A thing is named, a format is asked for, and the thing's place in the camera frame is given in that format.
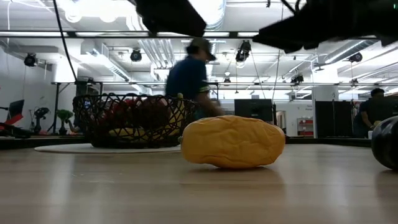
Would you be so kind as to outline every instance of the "white round mat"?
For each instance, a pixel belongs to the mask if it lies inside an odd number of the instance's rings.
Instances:
[[[64,144],[55,146],[36,147],[38,152],[57,152],[57,153],[146,153],[146,152],[178,152],[180,146],[165,147],[158,149],[103,149],[93,147],[90,143],[84,144]]]

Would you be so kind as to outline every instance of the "potted plant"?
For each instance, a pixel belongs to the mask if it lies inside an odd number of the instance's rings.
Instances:
[[[68,110],[58,110],[57,117],[61,119],[61,128],[59,129],[60,135],[66,135],[67,130],[65,129],[65,122],[73,116],[73,113]]]

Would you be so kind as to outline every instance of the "cap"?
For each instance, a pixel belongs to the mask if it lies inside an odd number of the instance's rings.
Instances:
[[[217,58],[211,54],[210,49],[211,49],[211,44],[208,40],[204,39],[204,38],[200,38],[200,37],[196,37],[194,38],[190,45],[190,47],[199,47],[200,49],[204,50],[209,58],[209,61],[214,61]]]

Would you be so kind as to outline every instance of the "wooden table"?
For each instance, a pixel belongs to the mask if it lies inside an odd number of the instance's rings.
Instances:
[[[398,223],[398,175],[370,149],[287,145],[252,170],[180,153],[0,151],[5,224]]]

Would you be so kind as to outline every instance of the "black wire basket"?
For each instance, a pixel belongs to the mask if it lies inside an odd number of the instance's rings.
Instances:
[[[197,104],[156,95],[103,94],[76,96],[75,119],[94,147],[158,148],[179,144],[185,127],[194,121]]]

